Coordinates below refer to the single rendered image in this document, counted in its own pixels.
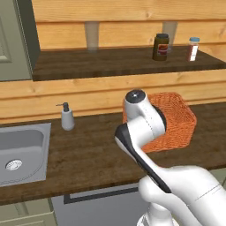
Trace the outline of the orange woven basket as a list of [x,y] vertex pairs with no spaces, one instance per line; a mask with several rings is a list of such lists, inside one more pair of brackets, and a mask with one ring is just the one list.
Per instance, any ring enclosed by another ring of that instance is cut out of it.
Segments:
[[124,98],[123,122],[145,153],[187,147],[196,116],[177,93],[132,90]]

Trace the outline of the grey-green cabinet door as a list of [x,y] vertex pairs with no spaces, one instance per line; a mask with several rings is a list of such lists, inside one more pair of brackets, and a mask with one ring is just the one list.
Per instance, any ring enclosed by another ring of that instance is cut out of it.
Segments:
[[32,79],[40,52],[32,0],[0,0],[0,81]]

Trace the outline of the grey soap dispenser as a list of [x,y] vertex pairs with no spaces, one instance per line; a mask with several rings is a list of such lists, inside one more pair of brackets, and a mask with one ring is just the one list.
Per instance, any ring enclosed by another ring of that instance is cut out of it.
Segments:
[[72,110],[69,108],[68,102],[61,103],[61,106],[63,107],[61,113],[62,128],[65,131],[71,131],[75,126]]

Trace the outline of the dark wooden shelf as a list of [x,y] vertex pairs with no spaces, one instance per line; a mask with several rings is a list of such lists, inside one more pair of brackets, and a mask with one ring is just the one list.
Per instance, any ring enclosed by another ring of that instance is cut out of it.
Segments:
[[196,60],[186,59],[186,46],[175,47],[164,61],[152,59],[151,48],[43,51],[33,80],[87,79],[99,77],[193,72],[226,69],[222,60],[199,51]]

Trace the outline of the dark jar with red label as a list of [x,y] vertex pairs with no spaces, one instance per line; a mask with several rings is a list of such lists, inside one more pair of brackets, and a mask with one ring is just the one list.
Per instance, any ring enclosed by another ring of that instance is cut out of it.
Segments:
[[157,34],[155,36],[153,48],[153,59],[155,61],[165,61],[167,59],[169,41],[168,34]]

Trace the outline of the grey dishwasher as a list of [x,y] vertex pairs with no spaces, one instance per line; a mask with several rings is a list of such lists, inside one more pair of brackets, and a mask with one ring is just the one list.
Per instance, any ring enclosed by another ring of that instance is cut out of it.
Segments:
[[[72,198],[137,187],[137,184],[114,186],[69,194]],[[52,204],[58,226],[136,226],[148,204],[139,192],[96,200],[64,204],[64,195],[53,197]]]

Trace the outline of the grey metal sink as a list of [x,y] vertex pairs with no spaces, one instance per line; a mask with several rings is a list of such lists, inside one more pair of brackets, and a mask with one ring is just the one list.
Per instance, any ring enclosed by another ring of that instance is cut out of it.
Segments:
[[44,181],[51,123],[0,128],[0,187]]

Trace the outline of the spice jar with blue lid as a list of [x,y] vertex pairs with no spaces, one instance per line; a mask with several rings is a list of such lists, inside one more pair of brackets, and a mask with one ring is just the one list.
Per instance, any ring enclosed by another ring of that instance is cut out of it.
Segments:
[[191,37],[189,39],[188,51],[187,51],[187,60],[193,62],[196,59],[198,48],[199,48],[199,37]]

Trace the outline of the grey-green lower cupboard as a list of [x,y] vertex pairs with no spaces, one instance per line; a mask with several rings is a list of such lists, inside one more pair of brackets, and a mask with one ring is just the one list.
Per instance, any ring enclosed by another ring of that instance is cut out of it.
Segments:
[[0,206],[0,226],[58,226],[51,199]]

